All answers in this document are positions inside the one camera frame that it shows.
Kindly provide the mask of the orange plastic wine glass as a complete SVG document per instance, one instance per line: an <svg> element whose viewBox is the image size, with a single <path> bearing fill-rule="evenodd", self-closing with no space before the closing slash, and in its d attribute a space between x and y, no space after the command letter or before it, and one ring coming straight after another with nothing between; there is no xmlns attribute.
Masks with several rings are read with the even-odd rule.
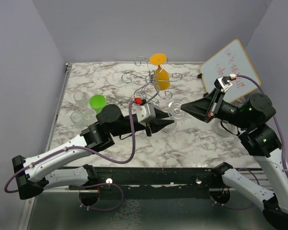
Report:
<svg viewBox="0 0 288 230"><path fill-rule="evenodd" d="M162 53L156 53L150 57L150 63L157 66L154 73L154 79L156 81L156 88L160 91L165 91L170 86L169 74L164 70L167 62L167 56Z"/></svg>

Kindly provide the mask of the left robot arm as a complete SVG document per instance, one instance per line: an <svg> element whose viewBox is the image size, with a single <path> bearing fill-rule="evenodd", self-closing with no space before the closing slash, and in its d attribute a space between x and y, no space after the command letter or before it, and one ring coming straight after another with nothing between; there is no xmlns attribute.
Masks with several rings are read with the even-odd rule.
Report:
<svg viewBox="0 0 288 230"><path fill-rule="evenodd" d="M172 125L169 115L150 103L129 104L129 115L124 116L115 104L106 105L96 115L97 121L81 131L68 142L45 153L25 158L18 155L12 159L17 190L21 200L41 194L44 190L65 185L93 188L97 175L92 166L81 166L74 170L63 166L80 158L97 155L109 162L127 164L135 155L135 133L144 130L150 137L163 128ZM115 160L101 154L114 145L113 137L130 134L132 152L126 160Z"/></svg>

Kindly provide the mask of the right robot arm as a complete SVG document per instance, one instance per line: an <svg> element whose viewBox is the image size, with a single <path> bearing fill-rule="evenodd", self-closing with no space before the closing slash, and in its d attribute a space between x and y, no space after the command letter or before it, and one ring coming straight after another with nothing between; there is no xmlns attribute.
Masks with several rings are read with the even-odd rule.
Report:
<svg viewBox="0 0 288 230"><path fill-rule="evenodd" d="M266 124L276 114L271 100L255 93L238 107L224 101L224 96L221 90L213 89L204 98L181 105L181 109L206 123L217 118L242 129L238 136L241 144L259 163L273 190L264 189L228 164L211 175L212 184L236 189L266 216L288 219L288 166L282 156L285 146Z"/></svg>

